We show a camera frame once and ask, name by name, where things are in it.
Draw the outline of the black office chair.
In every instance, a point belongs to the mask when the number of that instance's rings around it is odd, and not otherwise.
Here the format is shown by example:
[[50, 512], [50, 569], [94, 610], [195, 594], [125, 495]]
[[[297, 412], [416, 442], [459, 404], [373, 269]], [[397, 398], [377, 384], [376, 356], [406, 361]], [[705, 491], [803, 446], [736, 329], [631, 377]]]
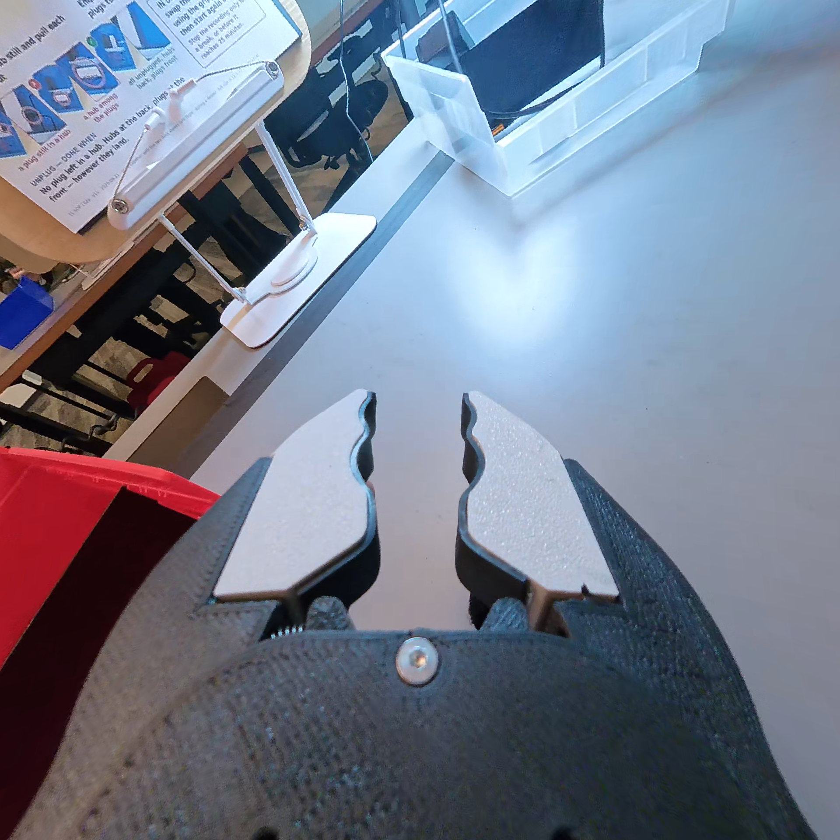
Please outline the black office chair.
[[370, 127], [388, 98], [378, 77], [356, 82], [354, 72], [375, 58], [382, 70], [375, 32], [350, 35], [328, 55], [334, 65], [326, 73], [312, 67], [303, 83], [266, 118], [268, 132], [290, 167], [300, 169], [324, 161], [337, 169], [345, 157], [350, 168], [371, 161], [366, 142]]

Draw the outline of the clear plastic bin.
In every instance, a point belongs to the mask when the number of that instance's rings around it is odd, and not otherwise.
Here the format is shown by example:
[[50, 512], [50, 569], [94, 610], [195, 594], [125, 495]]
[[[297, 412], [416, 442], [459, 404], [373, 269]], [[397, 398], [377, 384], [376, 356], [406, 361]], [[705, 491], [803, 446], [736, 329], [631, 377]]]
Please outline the clear plastic bin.
[[515, 196], [695, 73], [706, 43], [730, 17], [729, 1], [678, 2], [675, 12], [642, 23], [629, 45], [540, 113], [493, 136], [476, 91], [453, 71], [402, 56], [399, 43], [384, 63], [429, 143], [507, 196]]

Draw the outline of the clear page holder bar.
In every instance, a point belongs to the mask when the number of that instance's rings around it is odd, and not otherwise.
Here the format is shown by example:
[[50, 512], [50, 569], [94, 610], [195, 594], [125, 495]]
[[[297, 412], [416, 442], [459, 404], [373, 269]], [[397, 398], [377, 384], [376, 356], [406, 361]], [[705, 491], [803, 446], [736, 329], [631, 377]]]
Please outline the clear page holder bar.
[[250, 62], [173, 84], [163, 109], [143, 125], [108, 202], [108, 221], [126, 231], [217, 151], [239, 143], [282, 92], [278, 61]]

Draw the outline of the red bag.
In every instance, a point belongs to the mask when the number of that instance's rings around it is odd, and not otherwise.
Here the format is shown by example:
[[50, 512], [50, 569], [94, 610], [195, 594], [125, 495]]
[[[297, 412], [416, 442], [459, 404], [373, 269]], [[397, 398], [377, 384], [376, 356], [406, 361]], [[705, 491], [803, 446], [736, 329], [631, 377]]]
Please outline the red bag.
[[130, 388], [127, 403], [135, 415], [142, 414], [189, 362], [183, 353], [171, 351], [163, 359], [144, 358], [137, 363], [125, 377]]

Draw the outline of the blue plastic bin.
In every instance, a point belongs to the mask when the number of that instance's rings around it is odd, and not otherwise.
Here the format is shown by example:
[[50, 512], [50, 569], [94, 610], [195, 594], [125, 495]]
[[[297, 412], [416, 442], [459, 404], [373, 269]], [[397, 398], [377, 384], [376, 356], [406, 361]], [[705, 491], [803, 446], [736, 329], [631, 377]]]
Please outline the blue plastic bin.
[[55, 310], [47, 289], [27, 275], [1, 301], [1, 347], [15, 349]]

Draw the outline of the red plastic bin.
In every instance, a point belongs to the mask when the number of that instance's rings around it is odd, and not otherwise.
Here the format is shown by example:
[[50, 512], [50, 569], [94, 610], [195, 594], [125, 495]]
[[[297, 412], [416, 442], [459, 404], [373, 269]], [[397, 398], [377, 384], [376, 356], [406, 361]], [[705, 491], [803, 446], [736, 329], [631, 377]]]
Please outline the red plastic bin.
[[2, 666], [120, 490], [196, 520], [219, 495], [162, 469], [2, 448]]

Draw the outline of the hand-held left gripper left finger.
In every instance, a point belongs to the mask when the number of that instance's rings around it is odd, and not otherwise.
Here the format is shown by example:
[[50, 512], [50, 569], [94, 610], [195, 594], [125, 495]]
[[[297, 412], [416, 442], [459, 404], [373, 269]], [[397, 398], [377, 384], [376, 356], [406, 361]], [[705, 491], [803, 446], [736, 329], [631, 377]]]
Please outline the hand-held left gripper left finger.
[[376, 395], [348, 394], [268, 458], [213, 588], [219, 602], [352, 604], [380, 567], [374, 469]]

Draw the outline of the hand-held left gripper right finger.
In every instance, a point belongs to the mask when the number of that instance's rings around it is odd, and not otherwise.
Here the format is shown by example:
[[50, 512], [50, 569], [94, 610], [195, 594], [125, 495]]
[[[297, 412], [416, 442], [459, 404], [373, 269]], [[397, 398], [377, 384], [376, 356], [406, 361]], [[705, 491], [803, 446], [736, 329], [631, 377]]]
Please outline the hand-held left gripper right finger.
[[455, 567], [481, 604], [552, 604], [620, 591], [559, 450], [481, 392], [463, 394], [467, 489]]

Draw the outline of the white metal stand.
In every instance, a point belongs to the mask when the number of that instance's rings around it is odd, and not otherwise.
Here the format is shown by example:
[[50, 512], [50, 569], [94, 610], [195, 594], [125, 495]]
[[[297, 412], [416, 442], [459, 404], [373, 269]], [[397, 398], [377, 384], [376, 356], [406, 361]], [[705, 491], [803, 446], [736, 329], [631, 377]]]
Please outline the white metal stand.
[[222, 326], [251, 350], [273, 340], [377, 227], [371, 215], [312, 216], [265, 122], [255, 129], [294, 203], [301, 231], [220, 317]]

